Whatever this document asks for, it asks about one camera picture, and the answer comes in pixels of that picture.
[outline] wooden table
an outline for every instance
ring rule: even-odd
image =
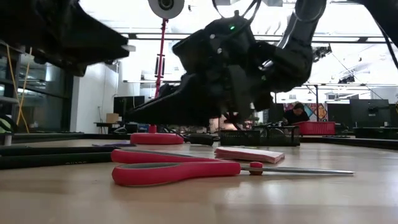
[[[94,142],[112,141],[29,145],[90,146]],[[206,146],[137,148],[213,157],[213,148]],[[281,166],[357,173],[354,177],[243,173],[132,188],[113,184],[112,163],[0,170],[0,223],[398,223],[397,153],[328,144],[270,150],[286,153]]]

